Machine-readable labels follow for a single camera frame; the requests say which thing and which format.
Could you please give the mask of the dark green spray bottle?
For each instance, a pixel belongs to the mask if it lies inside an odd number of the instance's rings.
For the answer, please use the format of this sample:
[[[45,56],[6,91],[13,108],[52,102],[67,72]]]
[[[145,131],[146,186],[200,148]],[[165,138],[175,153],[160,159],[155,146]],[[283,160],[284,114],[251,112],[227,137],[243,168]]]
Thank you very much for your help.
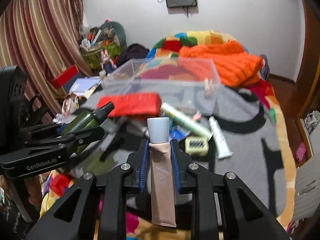
[[[98,127],[107,119],[107,116],[113,110],[114,104],[112,102],[108,102],[92,112],[85,110],[66,125],[61,131],[61,135],[65,136],[67,133],[75,133],[83,129]]]

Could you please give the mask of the grey black blanket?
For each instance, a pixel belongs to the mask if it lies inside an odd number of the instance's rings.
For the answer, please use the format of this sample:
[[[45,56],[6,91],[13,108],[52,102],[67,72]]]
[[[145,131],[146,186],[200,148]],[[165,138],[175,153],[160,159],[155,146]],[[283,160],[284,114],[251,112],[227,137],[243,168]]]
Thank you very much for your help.
[[[250,90],[221,87],[213,116],[233,154],[218,158],[210,141],[207,156],[195,161],[214,173],[236,173],[271,213],[279,216],[286,204],[285,170],[276,125],[267,108]],[[70,173],[79,178],[85,172],[108,172],[138,150],[145,137],[141,129],[124,122],[116,133],[108,133],[98,145],[80,154]]]

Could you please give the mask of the red foil pouch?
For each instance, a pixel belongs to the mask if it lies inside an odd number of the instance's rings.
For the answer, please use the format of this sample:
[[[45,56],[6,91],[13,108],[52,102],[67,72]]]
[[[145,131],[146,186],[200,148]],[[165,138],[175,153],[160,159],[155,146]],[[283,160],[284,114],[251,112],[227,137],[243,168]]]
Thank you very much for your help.
[[[114,110],[108,115],[111,118],[127,116],[145,120],[159,117],[161,113],[162,100],[158,93],[105,95],[100,97],[96,107],[101,107],[108,102],[114,105]]]

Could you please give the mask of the pink bunny figure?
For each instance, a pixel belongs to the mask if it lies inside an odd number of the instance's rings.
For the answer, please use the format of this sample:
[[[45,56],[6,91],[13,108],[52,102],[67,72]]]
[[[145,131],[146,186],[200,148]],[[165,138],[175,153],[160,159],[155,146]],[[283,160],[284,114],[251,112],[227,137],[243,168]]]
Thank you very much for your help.
[[[114,70],[116,70],[116,64],[114,61],[110,58],[107,49],[100,51],[100,65],[101,69],[106,72],[106,74],[111,74]]]

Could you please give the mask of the blue white booklet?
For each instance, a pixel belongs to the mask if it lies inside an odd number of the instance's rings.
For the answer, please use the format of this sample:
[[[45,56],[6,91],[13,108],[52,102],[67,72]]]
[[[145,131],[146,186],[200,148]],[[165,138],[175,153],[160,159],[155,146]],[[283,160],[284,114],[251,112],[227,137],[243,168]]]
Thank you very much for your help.
[[[91,89],[94,85],[98,84],[100,81],[100,77],[82,77],[77,78],[76,81],[72,84],[69,92],[85,92]]]

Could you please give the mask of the dark purple clothes pile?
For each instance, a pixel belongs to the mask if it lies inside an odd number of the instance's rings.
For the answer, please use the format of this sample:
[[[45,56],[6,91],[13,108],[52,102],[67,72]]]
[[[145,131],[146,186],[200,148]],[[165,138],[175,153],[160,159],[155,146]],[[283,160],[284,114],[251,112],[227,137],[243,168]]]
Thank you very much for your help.
[[[149,49],[141,44],[133,43],[128,46],[117,58],[116,65],[120,67],[131,59],[144,59],[149,53]]]

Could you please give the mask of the green white long tube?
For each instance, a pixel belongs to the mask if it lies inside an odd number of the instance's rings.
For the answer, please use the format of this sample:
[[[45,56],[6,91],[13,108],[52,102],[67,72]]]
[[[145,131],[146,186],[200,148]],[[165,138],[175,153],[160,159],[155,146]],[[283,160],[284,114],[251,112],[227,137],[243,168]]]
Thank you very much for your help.
[[[176,123],[191,131],[194,135],[206,137],[208,140],[213,136],[213,133],[208,128],[191,120],[187,115],[178,111],[166,102],[162,103],[161,111],[172,118]]]

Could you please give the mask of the red flat box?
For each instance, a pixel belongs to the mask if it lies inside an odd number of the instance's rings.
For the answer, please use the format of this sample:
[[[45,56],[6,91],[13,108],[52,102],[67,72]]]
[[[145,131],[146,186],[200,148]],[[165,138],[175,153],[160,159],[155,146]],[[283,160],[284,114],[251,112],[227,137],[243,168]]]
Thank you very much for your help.
[[[78,74],[78,68],[76,65],[69,66],[59,76],[50,81],[54,88],[61,88],[68,81],[70,81],[76,74]]]

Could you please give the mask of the orange puffer jacket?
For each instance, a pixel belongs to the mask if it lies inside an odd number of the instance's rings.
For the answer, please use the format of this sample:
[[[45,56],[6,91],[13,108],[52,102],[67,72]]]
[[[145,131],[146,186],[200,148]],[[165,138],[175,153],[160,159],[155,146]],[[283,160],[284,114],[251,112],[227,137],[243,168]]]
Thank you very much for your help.
[[[201,44],[183,46],[179,57],[213,60],[221,83],[229,87],[247,87],[260,80],[259,71],[264,66],[263,59],[249,54],[236,40],[222,44]]]

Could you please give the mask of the pink croc shoe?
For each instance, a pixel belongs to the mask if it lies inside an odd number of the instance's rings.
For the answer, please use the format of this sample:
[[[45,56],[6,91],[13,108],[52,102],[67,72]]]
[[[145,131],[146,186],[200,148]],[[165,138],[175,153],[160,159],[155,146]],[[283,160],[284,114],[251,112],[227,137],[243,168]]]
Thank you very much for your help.
[[[295,152],[295,159],[297,161],[297,163],[300,163],[306,154],[306,146],[304,144],[304,142],[301,142]]]

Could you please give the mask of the white squeeze tube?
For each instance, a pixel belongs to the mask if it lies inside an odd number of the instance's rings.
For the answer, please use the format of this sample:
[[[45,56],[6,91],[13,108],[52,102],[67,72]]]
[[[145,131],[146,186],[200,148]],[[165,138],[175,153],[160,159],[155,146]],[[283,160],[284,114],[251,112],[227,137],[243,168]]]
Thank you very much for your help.
[[[209,118],[209,126],[213,133],[213,138],[216,144],[217,158],[225,159],[231,157],[233,152],[229,149],[220,125],[213,116]]]

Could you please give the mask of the green bag of clutter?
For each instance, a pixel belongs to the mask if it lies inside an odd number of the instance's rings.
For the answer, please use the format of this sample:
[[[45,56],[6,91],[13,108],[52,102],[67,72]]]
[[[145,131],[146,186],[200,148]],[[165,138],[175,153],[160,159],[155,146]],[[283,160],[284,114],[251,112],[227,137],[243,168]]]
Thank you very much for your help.
[[[115,63],[127,46],[125,30],[116,21],[106,21],[99,27],[81,26],[79,33],[82,56],[92,71],[101,69],[101,52],[104,53],[106,50],[108,57]]]

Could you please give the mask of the clear plastic storage box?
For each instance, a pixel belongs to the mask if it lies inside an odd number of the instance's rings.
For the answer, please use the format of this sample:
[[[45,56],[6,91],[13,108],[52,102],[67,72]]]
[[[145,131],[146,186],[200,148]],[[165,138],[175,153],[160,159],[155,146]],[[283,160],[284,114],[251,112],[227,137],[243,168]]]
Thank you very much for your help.
[[[157,57],[129,60],[102,82],[107,95],[158,93],[187,113],[211,115],[221,82],[211,59]]]

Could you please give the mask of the cream mahjong tile block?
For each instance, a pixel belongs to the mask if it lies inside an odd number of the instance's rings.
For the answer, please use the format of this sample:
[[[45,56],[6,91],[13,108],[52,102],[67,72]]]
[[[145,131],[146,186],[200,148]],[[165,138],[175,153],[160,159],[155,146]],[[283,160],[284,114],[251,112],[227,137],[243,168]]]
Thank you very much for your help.
[[[185,139],[185,152],[191,156],[205,157],[209,151],[206,137],[187,137]]]

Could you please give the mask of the striped brown curtain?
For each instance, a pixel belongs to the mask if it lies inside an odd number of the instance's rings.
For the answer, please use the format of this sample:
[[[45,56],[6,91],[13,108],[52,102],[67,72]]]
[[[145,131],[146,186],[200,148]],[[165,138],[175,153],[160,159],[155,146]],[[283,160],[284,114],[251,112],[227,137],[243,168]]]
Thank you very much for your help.
[[[1,15],[1,66],[19,66],[28,75],[25,96],[41,94],[53,114],[66,93],[51,80],[72,65],[92,75],[78,44],[82,20],[82,0],[11,0]]]

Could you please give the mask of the colourful patchwork quilt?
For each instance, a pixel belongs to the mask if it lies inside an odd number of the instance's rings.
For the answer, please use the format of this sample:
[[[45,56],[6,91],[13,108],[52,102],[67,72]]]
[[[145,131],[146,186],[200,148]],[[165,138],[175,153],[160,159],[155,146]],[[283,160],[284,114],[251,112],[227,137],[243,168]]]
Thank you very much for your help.
[[[225,43],[231,42],[236,44],[236,40],[231,35],[219,33],[217,31],[187,31],[176,35],[168,36],[160,40],[150,50],[149,57],[175,57],[178,56],[180,49],[204,45],[205,47],[213,45],[220,49]],[[290,148],[285,116],[280,107],[280,102],[276,98],[274,88],[268,81],[264,81],[259,73],[253,74],[245,81],[241,88],[250,90],[260,100],[271,114],[273,122],[276,126],[276,133],[281,149],[281,157],[284,164],[285,180],[286,180],[286,203],[284,211],[277,217],[277,220],[285,228],[289,228],[290,221],[294,210],[294,194],[296,168]],[[73,185],[72,179],[66,173],[52,171],[43,188],[46,195],[44,196],[40,216],[43,216],[50,207],[63,195],[63,191]]]

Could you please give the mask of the beige cream tube grey cap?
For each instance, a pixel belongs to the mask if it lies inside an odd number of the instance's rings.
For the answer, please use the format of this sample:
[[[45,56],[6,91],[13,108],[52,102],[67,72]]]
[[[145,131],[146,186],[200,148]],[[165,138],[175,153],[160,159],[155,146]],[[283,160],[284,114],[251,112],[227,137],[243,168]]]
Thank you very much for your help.
[[[176,227],[175,194],[169,142],[169,118],[148,118],[151,172],[151,222]]]

